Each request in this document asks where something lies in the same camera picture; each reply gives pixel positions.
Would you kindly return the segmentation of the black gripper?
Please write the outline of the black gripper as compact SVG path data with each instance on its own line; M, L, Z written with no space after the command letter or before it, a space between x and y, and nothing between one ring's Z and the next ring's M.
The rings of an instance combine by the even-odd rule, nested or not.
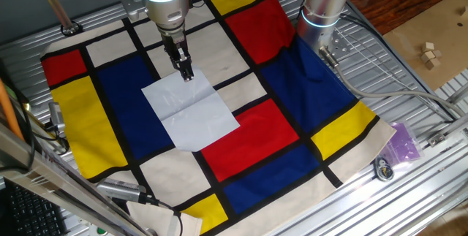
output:
M194 72L186 41L185 22L174 26L158 24L157 28L173 68L181 73L185 82L189 82L194 78Z

